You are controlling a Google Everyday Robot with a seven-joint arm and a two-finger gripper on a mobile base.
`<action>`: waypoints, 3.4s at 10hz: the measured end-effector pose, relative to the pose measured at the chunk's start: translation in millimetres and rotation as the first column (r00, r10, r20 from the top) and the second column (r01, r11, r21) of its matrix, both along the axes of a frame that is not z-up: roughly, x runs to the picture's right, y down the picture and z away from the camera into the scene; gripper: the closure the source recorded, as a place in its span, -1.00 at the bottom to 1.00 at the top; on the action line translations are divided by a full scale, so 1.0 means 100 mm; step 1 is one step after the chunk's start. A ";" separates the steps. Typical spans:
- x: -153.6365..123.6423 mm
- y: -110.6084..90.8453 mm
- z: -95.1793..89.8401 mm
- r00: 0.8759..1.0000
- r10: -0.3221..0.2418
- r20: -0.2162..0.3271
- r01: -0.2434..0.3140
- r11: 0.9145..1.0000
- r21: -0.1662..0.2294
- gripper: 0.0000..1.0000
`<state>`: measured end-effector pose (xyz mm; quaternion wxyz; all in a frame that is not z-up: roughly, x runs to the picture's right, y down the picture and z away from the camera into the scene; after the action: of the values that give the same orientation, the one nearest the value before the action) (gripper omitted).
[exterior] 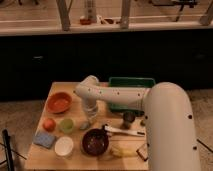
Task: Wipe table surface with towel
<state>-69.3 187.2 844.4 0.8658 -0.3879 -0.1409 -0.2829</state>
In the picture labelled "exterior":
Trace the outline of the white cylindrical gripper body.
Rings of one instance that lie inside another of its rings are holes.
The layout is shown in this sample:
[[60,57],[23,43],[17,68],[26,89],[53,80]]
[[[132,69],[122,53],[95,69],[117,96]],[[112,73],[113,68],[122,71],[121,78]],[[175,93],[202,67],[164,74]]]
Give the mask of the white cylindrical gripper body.
[[93,100],[83,100],[82,108],[89,122],[94,122],[97,118],[98,105]]

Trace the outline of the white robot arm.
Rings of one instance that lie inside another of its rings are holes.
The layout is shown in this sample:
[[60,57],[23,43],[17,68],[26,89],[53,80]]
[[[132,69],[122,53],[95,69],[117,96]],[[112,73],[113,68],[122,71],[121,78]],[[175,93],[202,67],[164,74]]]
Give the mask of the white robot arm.
[[90,75],[74,92],[90,117],[96,115],[99,100],[145,114],[150,171],[201,171],[191,102],[180,86],[161,82],[151,88],[103,87]]

